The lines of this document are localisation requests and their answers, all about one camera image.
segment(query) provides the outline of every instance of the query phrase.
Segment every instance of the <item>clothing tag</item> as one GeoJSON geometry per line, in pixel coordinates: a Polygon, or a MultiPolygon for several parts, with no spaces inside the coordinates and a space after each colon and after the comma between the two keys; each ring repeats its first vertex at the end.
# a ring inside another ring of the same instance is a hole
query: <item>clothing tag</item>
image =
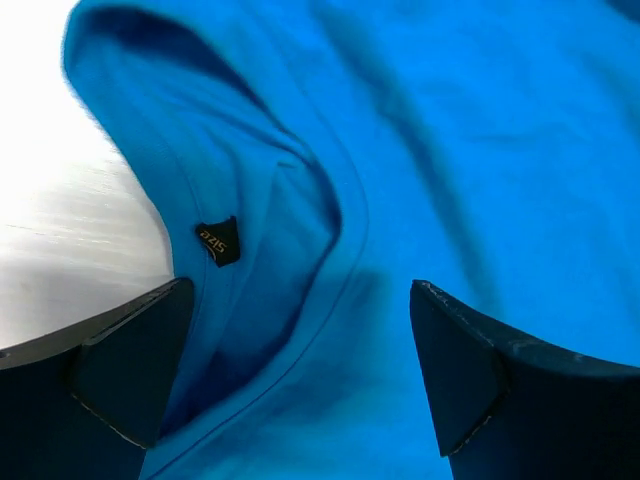
{"type": "Polygon", "coordinates": [[[240,260],[240,238],[236,217],[212,225],[201,223],[196,227],[196,234],[218,267],[240,260]]]}

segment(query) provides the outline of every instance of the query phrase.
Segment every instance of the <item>black label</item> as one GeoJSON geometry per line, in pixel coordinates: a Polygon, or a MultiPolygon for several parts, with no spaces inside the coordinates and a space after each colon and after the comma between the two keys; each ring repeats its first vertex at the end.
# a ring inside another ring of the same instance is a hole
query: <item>black label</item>
{"type": "Polygon", "coordinates": [[[236,217],[222,223],[196,227],[196,234],[218,267],[224,267],[240,260],[240,238],[236,217]]]}

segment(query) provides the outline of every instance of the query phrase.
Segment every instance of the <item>white table surface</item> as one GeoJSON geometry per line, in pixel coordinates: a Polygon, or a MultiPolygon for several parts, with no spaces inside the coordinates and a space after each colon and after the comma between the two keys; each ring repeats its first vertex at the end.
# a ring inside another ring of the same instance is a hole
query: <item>white table surface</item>
{"type": "Polygon", "coordinates": [[[0,2],[0,349],[173,278],[155,208],[62,74],[74,3],[0,2]]]}

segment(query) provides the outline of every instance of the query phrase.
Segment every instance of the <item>dark plastic piece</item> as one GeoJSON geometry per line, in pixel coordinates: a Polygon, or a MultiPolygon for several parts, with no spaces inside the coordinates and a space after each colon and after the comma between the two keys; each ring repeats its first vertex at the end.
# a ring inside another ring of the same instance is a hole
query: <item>dark plastic piece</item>
{"type": "Polygon", "coordinates": [[[551,345],[414,282],[411,322],[455,480],[640,478],[640,369],[551,345]]]}
{"type": "Polygon", "coordinates": [[[160,431],[193,301],[191,282],[176,280],[2,352],[0,476],[137,480],[160,431]]]}

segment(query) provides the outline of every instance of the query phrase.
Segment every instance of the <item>turquoise fabric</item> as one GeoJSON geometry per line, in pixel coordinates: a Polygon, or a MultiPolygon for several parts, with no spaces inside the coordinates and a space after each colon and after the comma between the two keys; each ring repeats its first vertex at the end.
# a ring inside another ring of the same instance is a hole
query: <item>turquoise fabric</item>
{"type": "Polygon", "coordinates": [[[416,278],[640,365],[628,5],[81,1],[65,71],[197,287],[143,478],[449,479],[416,278]],[[218,268],[194,227],[231,216],[218,268]]]}

